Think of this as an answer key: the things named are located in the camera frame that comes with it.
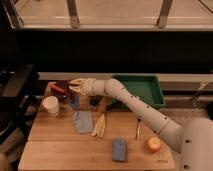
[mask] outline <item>metal bar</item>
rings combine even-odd
[[[3,0],[4,6],[7,10],[8,15],[10,16],[10,21],[13,27],[21,28],[23,26],[23,21],[19,17],[18,12],[16,11],[14,2],[12,0]]]
[[[3,1],[0,1],[0,18],[1,18],[1,22],[4,23],[3,25],[0,24],[0,27],[4,27],[3,30],[11,31],[11,23],[9,21]]]
[[[163,0],[160,16],[157,21],[159,28],[165,28],[173,0]]]
[[[198,0],[210,13],[213,14],[213,1],[210,0]]]
[[[207,87],[207,85],[209,85],[209,82],[201,82],[198,86],[198,88],[196,89],[195,94],[192,97],[192,105],[194,107],[197,106],[197,101],[199,96],[203,93],[204,89]]]
[[[78,28],[79,27],[79,18],[78,18],[78,12],[76,8],[75,0],[67,0],[67,6],[69,10],[70,15],[70,24],[72,28]]]

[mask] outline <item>gray cloth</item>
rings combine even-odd
[[[91,133],[93,131],[93,121],[91,111],[78,111],[73,115],[73,122],[80,134]]]

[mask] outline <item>green plastic bin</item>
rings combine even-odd
[[[126,89],[142,101],[155,109],[160,109],[166,105],[165,99],[156,76],[135,76],[135,75],[113,75]]]

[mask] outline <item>blue sponge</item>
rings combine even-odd
[[[114,139],[112,146],[112,160],[116,162],[125,162],[126,154],[126,141],[122,138]]]

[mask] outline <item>red object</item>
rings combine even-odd
[[[49,84],[49,87],[59,93],[63,93],[63,94],[66,94],[66,91],[60,87],[58,87],[57,85],[55,84]]]

